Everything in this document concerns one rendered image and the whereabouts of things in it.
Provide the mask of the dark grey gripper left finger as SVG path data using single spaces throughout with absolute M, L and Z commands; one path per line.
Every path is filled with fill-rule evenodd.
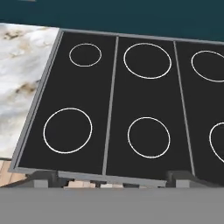
M 35 171 L 20 184 L 21 187 L 49 188 L 57 185 L 56 171 Z

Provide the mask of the black glass hob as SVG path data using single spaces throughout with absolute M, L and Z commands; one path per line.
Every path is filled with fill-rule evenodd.
M 224 186 L 224 42 L 60 30 L 10 168 Z

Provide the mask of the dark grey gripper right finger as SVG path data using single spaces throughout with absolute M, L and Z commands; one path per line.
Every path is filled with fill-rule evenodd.
M 166 187 L 172 188 L 218 188 L 219 186 L 193 176 L 189 171 L 168 171 Z

